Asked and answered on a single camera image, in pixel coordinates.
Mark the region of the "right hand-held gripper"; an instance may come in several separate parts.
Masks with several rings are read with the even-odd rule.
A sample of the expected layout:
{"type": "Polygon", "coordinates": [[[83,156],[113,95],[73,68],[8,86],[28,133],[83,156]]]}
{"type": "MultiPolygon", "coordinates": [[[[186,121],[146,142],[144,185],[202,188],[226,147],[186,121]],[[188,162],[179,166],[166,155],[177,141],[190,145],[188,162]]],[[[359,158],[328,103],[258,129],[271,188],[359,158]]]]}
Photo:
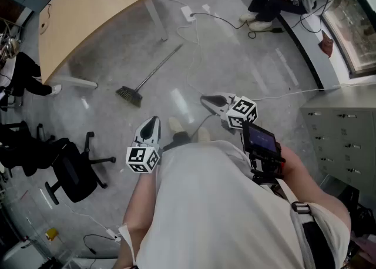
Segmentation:
{"type": "Polygon", "coordinates": [[[244,122],[254,123],[258,118],[256,102],[245,96],[217,92],[202,95],[200,103],[212,115],[221,118],[221,125],[226,130],[242,130],[244,122]]]}

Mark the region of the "grey broom with metal handle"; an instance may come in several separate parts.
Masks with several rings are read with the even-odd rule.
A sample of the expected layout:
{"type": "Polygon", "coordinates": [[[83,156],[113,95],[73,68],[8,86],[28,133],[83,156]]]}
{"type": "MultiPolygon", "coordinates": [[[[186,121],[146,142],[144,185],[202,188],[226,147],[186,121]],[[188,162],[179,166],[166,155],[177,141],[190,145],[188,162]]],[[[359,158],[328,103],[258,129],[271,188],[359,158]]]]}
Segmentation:
{"type": "Polygon", "coordinates": [[[170,52],[158,65],[157,67],[149,73],[149,75],[142,81],[142,83],[132,89],[127,86],[122,86],[116,91],[116,94],[123,98],[125,101],[129,102],[133,106],[141,107],[141,102],[143,99],[143,96],[139,93],[142,86],[176,53],[178,52],[183,44],[181,43],[176,48],[173,49],[172,52],[170,52]]]}

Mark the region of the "person's left forearm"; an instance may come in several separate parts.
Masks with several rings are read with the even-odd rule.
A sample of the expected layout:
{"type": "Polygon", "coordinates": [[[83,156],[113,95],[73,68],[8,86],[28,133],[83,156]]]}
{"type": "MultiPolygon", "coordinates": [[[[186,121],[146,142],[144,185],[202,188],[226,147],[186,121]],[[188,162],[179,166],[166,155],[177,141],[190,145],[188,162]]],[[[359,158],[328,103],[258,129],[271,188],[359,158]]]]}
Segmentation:
{"type": "Polygon", "coordinates": [[[127,269],[133,266],[133,259],[137,257],[142,240],[152,224],[155,204],[156,172],[142,173],[123,217],[132,245],[121,240],[118,258],[112,269],[127,269]]]}

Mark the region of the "person's right forearm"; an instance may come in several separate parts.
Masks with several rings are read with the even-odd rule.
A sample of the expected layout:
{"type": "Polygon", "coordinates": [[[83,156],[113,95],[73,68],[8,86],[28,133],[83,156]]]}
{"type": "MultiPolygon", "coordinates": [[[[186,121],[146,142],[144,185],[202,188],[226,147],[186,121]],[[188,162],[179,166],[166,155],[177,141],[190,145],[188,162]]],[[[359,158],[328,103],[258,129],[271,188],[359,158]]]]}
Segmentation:
{"type": "Polygon", "coordinates": [[[350,214],[339,199],[324,192],[309,174],[300,158],[288,147],[281,146],[281,156],[285,159],[282,168],[284,181],[300,202],[318,204],[336,215],[351,231],[350,214]]]}

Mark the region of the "person's left shoe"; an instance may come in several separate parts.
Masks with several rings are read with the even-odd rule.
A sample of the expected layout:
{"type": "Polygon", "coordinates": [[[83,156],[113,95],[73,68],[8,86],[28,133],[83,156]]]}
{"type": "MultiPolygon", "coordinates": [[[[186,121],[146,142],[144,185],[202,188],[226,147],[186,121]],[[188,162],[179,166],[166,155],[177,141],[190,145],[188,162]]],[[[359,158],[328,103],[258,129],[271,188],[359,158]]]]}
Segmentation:
{"type": "Polygon", "coordinates": [[[183,126],[175,117],[169,117],[169,127],[174,134],[185,132],[183,126]]]}

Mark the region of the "person's black trousers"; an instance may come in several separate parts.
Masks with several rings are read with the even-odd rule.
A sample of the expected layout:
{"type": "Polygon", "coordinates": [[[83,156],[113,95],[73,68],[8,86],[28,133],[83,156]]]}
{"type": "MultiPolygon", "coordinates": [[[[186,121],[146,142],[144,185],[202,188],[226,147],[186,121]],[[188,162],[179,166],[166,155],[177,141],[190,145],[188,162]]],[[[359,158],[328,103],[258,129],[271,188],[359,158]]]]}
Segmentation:
{"type": "Polygon", "coordinates": [[[168,150],[174,149],[175,147],[179,147],[179,146],[189,144],[189,143],[191,143],[191,138],[187,132],[185,131],[177,132],[173,135],[172,142],[167,144],[163,148],[163,151],[166,152],[168,150]]]}

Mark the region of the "person's right shoe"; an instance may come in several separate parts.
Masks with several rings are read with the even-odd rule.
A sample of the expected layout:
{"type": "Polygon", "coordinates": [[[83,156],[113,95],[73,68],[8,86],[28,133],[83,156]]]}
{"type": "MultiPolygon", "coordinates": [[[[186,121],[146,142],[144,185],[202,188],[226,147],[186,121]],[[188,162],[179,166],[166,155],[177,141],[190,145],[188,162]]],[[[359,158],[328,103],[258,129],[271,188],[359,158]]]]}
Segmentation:
{"type": "Polygon", "coordinates": [[[205,127],[199,127],[197,131],[197,141],[200,143],[210,142],[210,133],[205,127]]]}

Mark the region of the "black chest-mounted monitor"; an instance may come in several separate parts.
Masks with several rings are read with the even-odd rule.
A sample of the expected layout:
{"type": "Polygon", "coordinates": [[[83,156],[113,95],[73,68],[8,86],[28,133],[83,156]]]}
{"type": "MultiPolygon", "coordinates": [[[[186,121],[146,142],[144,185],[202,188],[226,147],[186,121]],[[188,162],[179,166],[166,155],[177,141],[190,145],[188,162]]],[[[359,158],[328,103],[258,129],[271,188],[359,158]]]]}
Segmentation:
{"type": "Polygon", "coordinates": [[[276,187],[278,180],[283,179],[281,172],[286,160],[274,134],[254,123],[245,122],[243,144],[250,160],[252,181],[260,186],[276,187]]]}

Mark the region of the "black office chair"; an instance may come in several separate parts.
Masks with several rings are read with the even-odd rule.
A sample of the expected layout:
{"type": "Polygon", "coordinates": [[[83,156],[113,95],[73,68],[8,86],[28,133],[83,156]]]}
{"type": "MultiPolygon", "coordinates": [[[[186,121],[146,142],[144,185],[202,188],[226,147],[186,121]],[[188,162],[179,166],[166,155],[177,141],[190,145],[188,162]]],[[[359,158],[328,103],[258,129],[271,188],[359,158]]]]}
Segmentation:
{"type": "Polygon", "coordinates": [[[69,139],[45,137],[43,125],[32,135],[26,122],[13,124],[0,123],[0,163],[7,169],[22,167],[30,177],[38,169],[51,167],[69,139]]]}
{"type": "Polygon", "coordinates": [[[76,144],[67,138],[59,139],[51,144],[56,154],[51,166],[57,182],[52,186],[45,183],[45,187],[55,205],[59,204],[55,195],[59,188],[63,189],[71,202],[77,203],[90,196],[97,186],[103,189],[108,187],[97,176],[92,165],[106,162],[115,163],[116,158],[91,160],[89,158],[89,144],[90,139],[94,136],[94,132],[87,132],[82,153],[78,150],[76,144]]]}

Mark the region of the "white power strip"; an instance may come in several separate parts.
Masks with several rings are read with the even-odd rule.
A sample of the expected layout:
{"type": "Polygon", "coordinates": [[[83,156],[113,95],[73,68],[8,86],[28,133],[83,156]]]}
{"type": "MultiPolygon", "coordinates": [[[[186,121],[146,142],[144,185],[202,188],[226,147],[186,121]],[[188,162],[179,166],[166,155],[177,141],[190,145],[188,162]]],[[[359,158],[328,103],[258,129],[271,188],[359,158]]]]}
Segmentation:
{"type": "Polygon", "coordinates": [[[180,10],[188,23],[194,22],[196,20],[189,6],[183,6],[180,8],[180,10]]]}
{"type": "Polygon", "coordinates": [[[119,233],[114,232],[110,228],[106,229],[108,235],[113,238],[117,243],[121,242],[122,236],[119,233]]]}

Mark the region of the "person's white shirt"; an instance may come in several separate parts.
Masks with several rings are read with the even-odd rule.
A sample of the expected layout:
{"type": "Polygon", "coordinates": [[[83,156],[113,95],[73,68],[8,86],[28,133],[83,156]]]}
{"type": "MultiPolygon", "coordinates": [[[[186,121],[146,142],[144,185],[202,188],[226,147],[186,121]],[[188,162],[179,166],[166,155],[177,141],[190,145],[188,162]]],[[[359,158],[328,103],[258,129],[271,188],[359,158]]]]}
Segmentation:
{"type": "Polygon", "coordinates": [[[156,172],[153,221],[127,269],[340,269],[350,232],[324,207],[246,175],[226,141],[169,150],[156,172]]]}

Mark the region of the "red cloth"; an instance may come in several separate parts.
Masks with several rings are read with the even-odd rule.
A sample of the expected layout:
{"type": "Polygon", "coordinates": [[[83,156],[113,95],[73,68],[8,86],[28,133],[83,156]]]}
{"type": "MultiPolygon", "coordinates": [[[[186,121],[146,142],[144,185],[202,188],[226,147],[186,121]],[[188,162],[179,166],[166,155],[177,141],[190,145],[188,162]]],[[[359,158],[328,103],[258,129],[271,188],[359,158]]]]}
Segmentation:
{"type": "Polygon", "coordinates": [[[331,58],[334,41],[323,30],[321,31],[321,34],[323,38],[318,46],[322,52],[328,56],[328,58],[331,58]]]}

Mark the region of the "light wooden desk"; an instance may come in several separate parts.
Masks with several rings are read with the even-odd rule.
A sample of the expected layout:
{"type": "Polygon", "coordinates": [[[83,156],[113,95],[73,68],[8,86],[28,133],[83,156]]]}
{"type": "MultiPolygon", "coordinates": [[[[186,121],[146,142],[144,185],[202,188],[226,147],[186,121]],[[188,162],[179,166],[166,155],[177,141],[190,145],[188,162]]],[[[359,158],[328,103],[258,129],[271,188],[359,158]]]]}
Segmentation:
{"type": "Polygon", "coordinates": [[[163,41],[167,32],[152,0],[51,0],[39,14],[38,52],[41,81],[96,89],[97,83],[57,71],[94,32],[134,4],[145,4],[163,41]]]}

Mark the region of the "window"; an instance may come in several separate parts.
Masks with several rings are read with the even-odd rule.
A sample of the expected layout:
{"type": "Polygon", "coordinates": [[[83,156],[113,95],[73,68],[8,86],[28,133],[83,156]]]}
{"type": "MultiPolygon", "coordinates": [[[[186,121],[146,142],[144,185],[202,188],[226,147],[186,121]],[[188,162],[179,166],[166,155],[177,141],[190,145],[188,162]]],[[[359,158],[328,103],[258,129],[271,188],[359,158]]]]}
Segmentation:
{"type": "Polygon", "coordinates": [[[376,76],[376,0],[331,0],[323,18],[349,77],[376,76]]]}

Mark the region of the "black bag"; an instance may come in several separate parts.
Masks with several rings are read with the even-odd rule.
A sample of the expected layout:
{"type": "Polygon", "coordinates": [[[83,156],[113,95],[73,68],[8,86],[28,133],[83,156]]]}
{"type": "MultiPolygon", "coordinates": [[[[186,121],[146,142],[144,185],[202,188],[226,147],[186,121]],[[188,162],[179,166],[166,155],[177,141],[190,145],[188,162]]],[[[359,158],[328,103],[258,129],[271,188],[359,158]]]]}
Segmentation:
{"type": "Polygon", "coordinates": [[[356,237],[364,235],[376,236],[376,219],[373,211],[359,201],[360,191],[352,186],[347,185],[338,196],[338,199],[346,206],[350,213],[351,231],[356,237]]]}

